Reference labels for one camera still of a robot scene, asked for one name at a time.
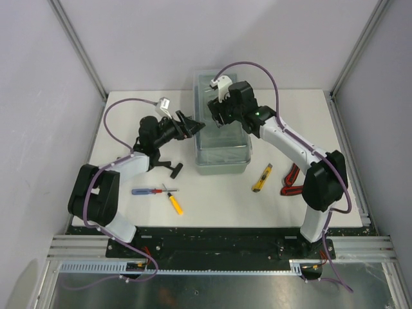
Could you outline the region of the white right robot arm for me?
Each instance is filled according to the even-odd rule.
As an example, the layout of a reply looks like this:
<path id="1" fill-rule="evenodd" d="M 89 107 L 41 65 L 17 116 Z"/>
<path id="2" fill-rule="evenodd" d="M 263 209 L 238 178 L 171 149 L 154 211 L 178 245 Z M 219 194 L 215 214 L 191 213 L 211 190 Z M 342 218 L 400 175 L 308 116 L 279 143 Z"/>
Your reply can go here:
<path id="1" fill-rule="evenodd" d="M 259 106 L 247 81 L 232 82 L 228 76 L 210 81 L 217 97 L 208 102 L 216 125 L 237 121 L 243 130 L 274 146 L 304 174 L 302 197 L 307 208 L 297 251 L 312 258 L 320 251 L 333 206 L 348 195 L 346 163 L 340 151 L 325 152 L 287 126 L 276 111 Z"/>

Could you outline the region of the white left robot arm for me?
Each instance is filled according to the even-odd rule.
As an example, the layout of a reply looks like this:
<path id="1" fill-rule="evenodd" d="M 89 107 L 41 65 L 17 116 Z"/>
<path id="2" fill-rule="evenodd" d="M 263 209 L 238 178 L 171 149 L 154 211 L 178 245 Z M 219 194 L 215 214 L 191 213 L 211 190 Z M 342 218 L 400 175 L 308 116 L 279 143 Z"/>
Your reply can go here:
<path id="1" fill-rule="evenodd" d="M 171 170 L 172 179 L 178 176 L 183 164 L 173 167 L 170 161 L 161 161 L 160 148 L 171 140 L 192 138 L 205 123 L 185 116 L 180 110 L 176 115 L 178 120 L 142 118 L 138 138 L 128 155 L 103 167 L 83 165 L 68 202 L 70 214 L 82 219 L 85 226 L 120 240 L 120 250 L 131 258 L 141 253 L 142 241 L 135 237 L 136 227 L 118 211 L 120 185 L 155 167 Z"/>

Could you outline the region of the green plastic tool box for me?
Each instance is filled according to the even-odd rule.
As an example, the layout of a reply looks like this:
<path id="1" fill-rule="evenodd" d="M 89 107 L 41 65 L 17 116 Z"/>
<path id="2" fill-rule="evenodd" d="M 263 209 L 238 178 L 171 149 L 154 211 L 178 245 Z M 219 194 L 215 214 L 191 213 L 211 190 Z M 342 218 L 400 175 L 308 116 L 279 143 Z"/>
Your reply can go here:
<path id="1" fill-rule="evenodd" d="M 194 73 L 194 119 L 205 124 L 194 138 L 196 170 L 203 176 L 241 174 L 251 160 L 251 141 L 239 122 L 218 128 L 213 121 L 207 103 L 218 96 L 209 86 L 216 74 L 216 70 Z"/>

